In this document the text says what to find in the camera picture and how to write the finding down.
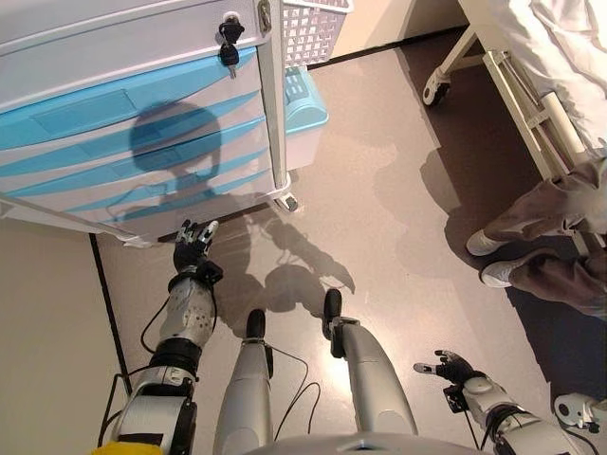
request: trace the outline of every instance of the white basket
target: white basket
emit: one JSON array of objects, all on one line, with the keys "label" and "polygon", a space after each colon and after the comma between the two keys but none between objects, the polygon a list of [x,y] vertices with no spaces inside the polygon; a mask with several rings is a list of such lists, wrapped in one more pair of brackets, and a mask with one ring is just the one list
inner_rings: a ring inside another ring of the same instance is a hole
[{"label": "white basket", "polygon": [[285,67],[319,64],[331,58],[341,25],[354,0],[283,0]]}]

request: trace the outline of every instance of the wall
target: wall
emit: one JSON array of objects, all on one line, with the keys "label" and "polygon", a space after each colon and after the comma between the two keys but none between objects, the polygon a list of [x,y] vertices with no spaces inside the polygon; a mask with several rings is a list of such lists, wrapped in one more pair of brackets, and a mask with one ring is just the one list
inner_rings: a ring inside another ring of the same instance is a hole
[{"label": "wall", "polygon": [[118,370],[87,234],[0,220],[2,452],[88,453]]},{"label": "wall", "polygon": [[468,23],[457,0],[354,0],[333,57]]}]

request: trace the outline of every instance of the white drawer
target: white drawer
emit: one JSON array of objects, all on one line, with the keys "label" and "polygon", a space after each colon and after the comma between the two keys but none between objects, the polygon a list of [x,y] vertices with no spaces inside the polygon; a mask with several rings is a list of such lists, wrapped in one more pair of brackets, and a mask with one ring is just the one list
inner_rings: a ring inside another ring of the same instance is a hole
[{"label": "white drawer", "polygon": [[87,11],[88,3],[105,2],[56,0],[51,13],[41,2],[2,2],[0,23],[7,31],[0,37],[9,41],[0,44],[0,112],[216,55],[217,30],[230,11],[245,27],[238,47],[259,45],[266,38],[259,29],[258,1],[130,0],[125,5],[132,8],[126,9],[111,0],[107,8]]}]

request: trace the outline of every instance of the plastic storage bin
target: plastic storage bin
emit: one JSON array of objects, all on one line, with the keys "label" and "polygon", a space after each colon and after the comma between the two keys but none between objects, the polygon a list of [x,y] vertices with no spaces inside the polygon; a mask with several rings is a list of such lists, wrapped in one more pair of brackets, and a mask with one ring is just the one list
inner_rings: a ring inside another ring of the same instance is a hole
[{"label": "plastic storage bin", "polygon": [[353,0],[284,0],[285,66],[319,64],[331,58]]},{"label": "plastic storage bin", "polygon": [[305,67],[285,72],[286,166],[291,171],[314,162],[329,115]]}]

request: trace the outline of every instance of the black cable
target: black cable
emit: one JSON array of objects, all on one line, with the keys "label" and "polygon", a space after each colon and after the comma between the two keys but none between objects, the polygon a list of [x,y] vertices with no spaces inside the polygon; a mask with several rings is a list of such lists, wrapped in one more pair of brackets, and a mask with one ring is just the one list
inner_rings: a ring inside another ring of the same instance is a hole
[{"label": "black cable", "polygon": [[283,419],[281,420],[281,423],[278,426],[278,429],[276,430],[276,435],[274,436],[274,441],[278,440],[278,435],[280,434],[281,429],[283,428],[283,425],[285,424],[286,417],[291,412],[291,410],[293,409],[295,404],[298,402],[298,400],[302,397],[304,392],[307,391],[310,387],[316,386],[318,388],[319,392],[318,392],[318,395],[316,396],[316,401],[314,402],[314,406],[312,406],[312,410],[310,411],[310,418],[308,419],[308,422],[307,422],[307,432],[308,432],[308,434],[310,434],[310,432],[312,430],[312,419],[314,418],[314,411],[316,410],[316,407],[319,404],[319,400],[321,399],[321,385],[318,382],[310,382],[307,386],[304,387],[305,380],[307,379],[307,374],[309,372],[309,366],[308,366],[307,362],[305,360],[303,360],[302,358],[297,357],[296,355],[286,353],[285,351],[275,348],[274,346],[270,346],[269,344],[267,346],[269,348],[273,349],[274,351],[281,353],[282,355],[286,355],[287,357],[291,357],[292,359],[303,363],[303,366],[305,367],[305,373],[303,374],[303,379],[302,379],[302,382],[300,383],[300,387],[297,389],[297,391],[293,395],[293,399],[291,399],[291,402],[289,403],[288,407],[286,408],[285,414],[283,415]]},{"label": "black cable", "polygon": [[516,415],[513,415],[512,418],[514,420],[516,420],[516,423],[519,424],[519,428],[522,428],[523,426],[521,425],[521,421],[519,419],[516,418]]},{"label": "black cable", "polygon": [[489,436],[490,427],[487,426],[487,431],[485,431],[485,436],[483,436],[483,442],[481,443],[481,448],[479,450],[483,450],[485,448],[485,443],[487,442],[487,437]]},{"label": "black cable", "polygon": [[212,331],[215,331],[215,325],[217,325],[217,300],[215,299],[215,286],[209,286],[209,290],[211,291],[211,300],[212,300],[212,308],[215,312],[215,317],[212,319]]},{"label": "black cable", "polygon": [[[213,311],[215,313],[213,320],[212,320],[212,330],[215,331],[215,326],[217,325],[217,300],[215,299],[214,286],[212,286],[212,285],[209,286],[209,290],[211,291],[212,307],[213,307]],[[143,346],[143,349],[145,349],[151,355],[154,355],[156,353],[156,351],[154,351],[152,348],[150,348],[147,345],[147,343],[145,342],[145,334],[147,333],[148,329],[152,326],[152,324],[154,323],[156,318],[158,316],[160,316],[160,313],[162,313],[162,310],[164,310],[164,308],[167,306],[167,303],[169,302],[170,297],[171,296],[169,296],[167,298],[167,300],[165,300],[164,303],[162,303],[162,306],[160,307],[160,309],[158,311],[156,311],[155,315],[152,316],[152,318],[150,319],[148,324],[145,326],[145,328],[141,332],[141,336],[139,337],[139,342],[141,343],[141,346]]]},{"label": "black cable", "polygon": [[164,303],[162,303],[162,306],[160,307],[160,309],[158,311],[156,311],[156,314],[150,319],[150,321],[148,322],[148,325],[145,326],[145,328],[143,329],[143,332],[141,332],[141,336],[139,337],[139,341],[141,343],[141,346],[143,346],[143,349],[145,349],[148,353],[150,353],[152,355],[155,354],[156,351],[154,351],[147,344],[145,344],[145,334],[147,333],[147,331],[150,328],[150,326],[152,325],[152,323],[156,320],[158,315],[160,315],[160,313],[162,313],[162,310],[164,310],[164,307],[167,306],[167,303],[169,302],[169,298],[170,298],[170,296],[167,297],[167,300],[165,300]]},{"label": "black cable", "polygon": [[472,439],[474,440],[474,446],[477,450],[480,450],[478,446],[478,441],[476,440],[476,434],[474,434],[474,429],[472,428],[472,423],[470,422],[470,418],[468,417],[468,412],[464,409],[464,415],[466,416],[466,421],[468,422],[468,428],[470,428],[470,433],[472,434]]},{"label": "black cable", "polygon": [[[135,373],[142,372],[143,370],[147,370],[149,368],[152,368],[152,367],[150,365],[147,365],[145,367],[137,368],[136,370],[132,370],[130,373],[127,373],[126,376],[127,377],[132,376]],[[114,374],[114,378],[112,379],[112,387],[110,388],[110,394],[107,397],[107,404],[105,405],[105,412],[103,413],[103,418],[101,419],[101,427],[99,430],[99,437],[97,439],[97,447],[101,447],[103,445],[103,436],[105,435],[105,431],[107,430],[107,427],[121,413],[121,410],[120,410],[120,411],[116,412],[115,414],[113,414],[110,418],[108,418],[110,409],[112,409],[112,403],[114,402],[114,393],[116,392],[116,385],[118,384],[119,379],[122,379],[122,381],[124,381],[124,377],[125,376],[123,374],[116,373],[116,374]]]},{"label": "black cable", "polygon": [[319,388],[319,394],[316,395],[316,401],[314,402],[314,406],[310,411],[310,418],[307,420],[307,434],[310,434],[312,432],[312,419],[314,418],[314,411],[316,410],[316,407],[319,404],[319,401],[321,400],[321,385],[318,382],[311,382],[309,386],[312,386],[314,384],[316,384],[316,386]]},{"label": "black cable", "polygon": [[293,407],[296,405],[296,403],[299,401],[299,399],[302,397],[302,395],[305,393],[305,391],[307,391],[312,386],[316,386],[318,388],[319,392],[316,395],[316,401],[314,402],[314,406],[312,406],[312,410],[310,411],[310,418],[307,421],[307,434],[310,434],[310,431],[312,429],[312,419],[314,417],[314,411],[316,410],[316,405],[318,405],[319,400],[321,399],[321,385],[318,382],[310,382],[307,386],[305,386],[303,388],[302,391],[300,391],[297,395],[295,395],[295,397],[291,401],[291,404],[288,405],[288,408],[285,411],[285,415],[283,416],[283,420],[281,420],[281,424],[278,426],[278,429],[276,430],[276,436],[274,436],[274,441],[278,440],[278,435],[281,432],[281,428],[283,427],[283,424],[285,423],[286,417],[288,416],[288,414],[293,410]]},{"label": "black cable", "polygon": [[99,433],[100,439],[97,440],[97,447],[101,447],[103,445],[103,437],[105,436],[105,431],[107,431],[107,428],[110,426],[110,424],[112,422],[114,422],[116,420],[116,418],[121,414],[122,414],[122,411],[119,410],[118,412],[113,413],[109,419],[107,419],[105,422],[103,422],[101,424],[101,430]]},{"label": "black cable", "polygon": [[105,412],[103,413],[103,418],[101,419],[101,427],[99,430],[99,437],[97,438],[97,447],[103,446],[103,435],[107,430],[107,417],[110,414],[110,409],[112,408],[112,402],[114,401],[114,392],[116,391],[116,385],[118,384],[118,379],[123,379],[124,376],[120,373],[114,374],[114,379],[112,379],[112,387],[110,389],[110,394],[107,397],[107,404],[105,405]]},{"label": "black cable", "polygon": [[584,437],[583,437],[581,434],[577,434],[577,433],[575,433],[575,432],[573,432],[573,431],[568,430],[567,428],[563,428],[562,430],[563,430],[565,433],[568,433],[568,434],[570,434],[570,435],[572,435],[572,436],[575,436],[575,437],[576,437],[576,438],[578,438],[578,439],[581,439],[581,440],[582,440],[584,443],[586,443],[586,444],[587,444],[587,445],[590,447],[590,449],[592,450],[592,453],[594,453],[595,455],[598,455],[598,450],[597,450],[597,447],[596,447],[594,444],[592,444],[592,443],[590,442],[590,440],[588,440],[588,439],[584,438]]}]

